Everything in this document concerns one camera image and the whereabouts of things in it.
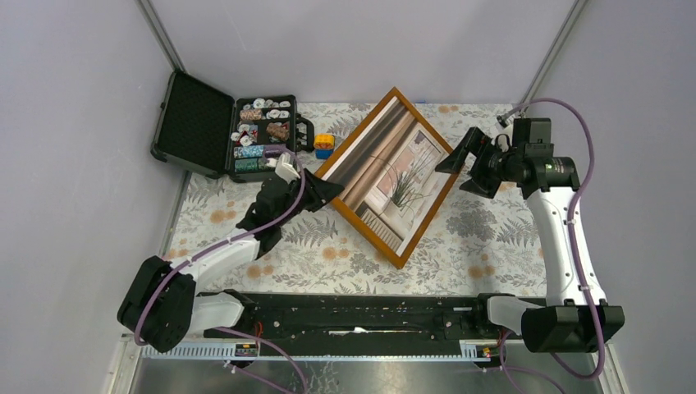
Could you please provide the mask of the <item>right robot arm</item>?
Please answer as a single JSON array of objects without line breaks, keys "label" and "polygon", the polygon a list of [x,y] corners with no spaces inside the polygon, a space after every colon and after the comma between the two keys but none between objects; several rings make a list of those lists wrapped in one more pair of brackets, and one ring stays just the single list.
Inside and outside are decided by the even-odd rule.
[{"label": "right robot arm", "polygon": [[554,154],[548,118],[516,119],[500,145],[471,127],[437,172],[460,172],[474,157],[460,189],[491,199],[504,182],[513,182],[533,214],[544,253],[546,304],[512,294],[477,296],[470,325],[479,337],[502,328],[520,336],[533,353],[595,353],[625,324],[618,305],[609,305],[601,288],[582,227],[581,182],[575,162]]}]

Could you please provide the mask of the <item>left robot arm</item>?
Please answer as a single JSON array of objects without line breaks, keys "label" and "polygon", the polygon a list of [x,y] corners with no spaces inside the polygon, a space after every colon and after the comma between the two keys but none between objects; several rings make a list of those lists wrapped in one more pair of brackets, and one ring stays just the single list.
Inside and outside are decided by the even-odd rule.
[{"label": "left robot arm", "polygon": [[117,321],[141,345],[160,352],[170,351],[191,333],[212,328],[247,336],[255,317],[240,298],[229,291],[203,295],[203,290],[224,273],[264,256],[281,239],[286,222],[302,211],[320,210],[343,190],[309,170],[293,181],[270,176],[228,236],[172,261],[147,258],[126,292]]}]

